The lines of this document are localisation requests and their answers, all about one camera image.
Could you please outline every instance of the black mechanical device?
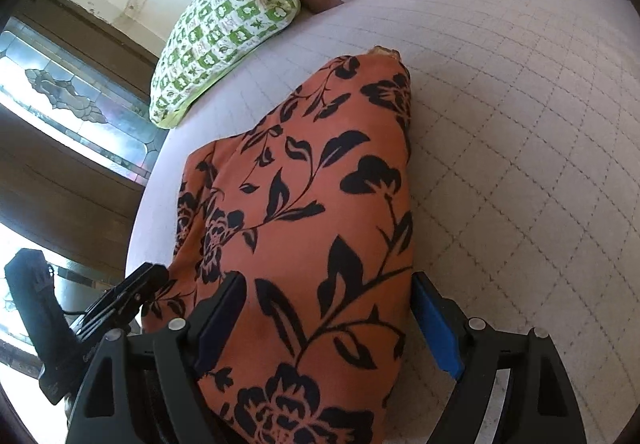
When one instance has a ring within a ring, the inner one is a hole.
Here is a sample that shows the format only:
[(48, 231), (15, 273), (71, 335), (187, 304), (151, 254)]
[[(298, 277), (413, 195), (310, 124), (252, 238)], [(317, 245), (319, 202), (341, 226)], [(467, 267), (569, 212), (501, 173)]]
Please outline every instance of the black mechanical device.
[[(40, 387), (56, 404), (74, 399), (67, 444), (238, 444), (207, 407), (197, 380), (212, 370), (246, 299), (229, 273), (187, 319), (153, 334), (128, 335), (140, 306), (168, 278), (145, 264), (91, 306), (73, 332), (53, 294), (41, 252), (22, 249), (5, 275), (42, 360)], [(412, 312), (438, 366), (456, 386), (427, 444), (474, 444), (496, 371), (510, 378), (494, 444), (586, 444), (578, 404), (548, 332), (513, 334), (467, 318), (423, 272), (413, 276)]]

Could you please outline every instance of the green pillow trim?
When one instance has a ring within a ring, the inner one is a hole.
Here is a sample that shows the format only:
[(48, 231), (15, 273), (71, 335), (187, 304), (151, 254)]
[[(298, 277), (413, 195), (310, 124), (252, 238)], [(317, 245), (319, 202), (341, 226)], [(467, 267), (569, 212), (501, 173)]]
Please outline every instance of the green pillow trim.
[(286, 28), (300, 0), (193, 0), (151, 81), (151, 121), (174, 128), (191, 104), (258, 45)]

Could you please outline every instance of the floral pattern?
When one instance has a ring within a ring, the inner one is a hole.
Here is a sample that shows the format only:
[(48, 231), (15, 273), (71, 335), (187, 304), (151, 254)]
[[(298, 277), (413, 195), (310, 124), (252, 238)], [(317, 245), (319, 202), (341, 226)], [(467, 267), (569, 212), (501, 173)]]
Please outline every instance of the floral pattern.
[[(244, 310), (200, 385), (252, 443), (382, 440), (412, 269), (409, 124), (406, 69), (341, 56), (251, 131), (187, 162), (170, 280), (143, 323), (188, 316), (227, 272), (244, 274)], [(319, 366), (353, 384), (337, 388)]]

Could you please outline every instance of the folded cloth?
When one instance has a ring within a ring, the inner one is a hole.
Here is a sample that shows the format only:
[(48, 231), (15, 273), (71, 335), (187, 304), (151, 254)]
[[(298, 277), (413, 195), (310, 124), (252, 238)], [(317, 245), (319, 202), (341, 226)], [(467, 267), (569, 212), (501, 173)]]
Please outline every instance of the folded cloth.
[(156, 65), (151, 121), (161, 128), (177, 126), (193, 101), (299, 11), (300, 0), (193, 0)]
[(249, 442), (383, 440), (413, 260), (398, 58), (333, 59), (254, 129), (187, 160), (170, 279), (143, 326), (188, 316), (228, 271), (245, 276), (244, 309), (199, 386)]

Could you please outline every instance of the pillowcase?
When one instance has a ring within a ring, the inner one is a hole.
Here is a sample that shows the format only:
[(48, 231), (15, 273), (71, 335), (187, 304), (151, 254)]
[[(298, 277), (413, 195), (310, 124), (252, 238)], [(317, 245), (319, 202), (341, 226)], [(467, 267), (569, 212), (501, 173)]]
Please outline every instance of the pillowcase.
[(193, 0), (169, 35), (151, 80), (151, 121), (161, 128), (177, 126), (193, 101), (299, 11), (300, 0)]

